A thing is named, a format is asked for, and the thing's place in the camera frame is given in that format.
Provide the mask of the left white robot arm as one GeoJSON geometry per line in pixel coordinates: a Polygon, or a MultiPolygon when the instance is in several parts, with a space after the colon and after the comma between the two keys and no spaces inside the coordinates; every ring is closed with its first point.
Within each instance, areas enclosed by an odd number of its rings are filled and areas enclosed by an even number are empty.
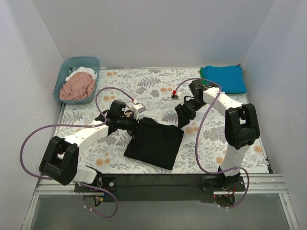
{"type": "Polygon", "coordinates": [[[90,166],[79,164],[79,154],[118,129],[126,130],[131,135],[139,124],[139,114],[146,108],[141,103],[128,110],[126,107],[124,102],[115,100],[110,109],[95,118],[89,127],[64,138],[51,138],[39,166],[41,174],[61,185],[85,183],[90,191],[98,191],[103,187],[102,174],[90,166]]]}

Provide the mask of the black t shirt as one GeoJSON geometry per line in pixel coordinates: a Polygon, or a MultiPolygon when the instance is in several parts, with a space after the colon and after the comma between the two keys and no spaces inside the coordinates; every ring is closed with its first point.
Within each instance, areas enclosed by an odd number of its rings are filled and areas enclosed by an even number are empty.
{"type": "Polygon", "coordinates": [[[143,117],[127,145],[124,156],[160,168],[172,170],[184,136],[174,125],[164,125],[143,117]]]}

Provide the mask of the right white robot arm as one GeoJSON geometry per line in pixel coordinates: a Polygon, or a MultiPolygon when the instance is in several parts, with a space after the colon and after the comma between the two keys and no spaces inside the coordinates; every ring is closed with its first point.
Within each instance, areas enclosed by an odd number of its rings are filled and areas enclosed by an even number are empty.
{"type": "Polygon", "coordinates": [[[260,137],[256,108],[253,104],[242,104],[227,96],[222,87],[213,81],[203,84],[200,78],[191,78],[188,96],[174,90],[172,98],[179,100],[175,108],[178,127],[182,128],[196,117],[196,112],[209,105],[224,116],[224,136],[228,143],[222,165],[217,172],[216,186],[222,190],[234,188],[240,180],[244,156],[255,140],[260,137]]]}

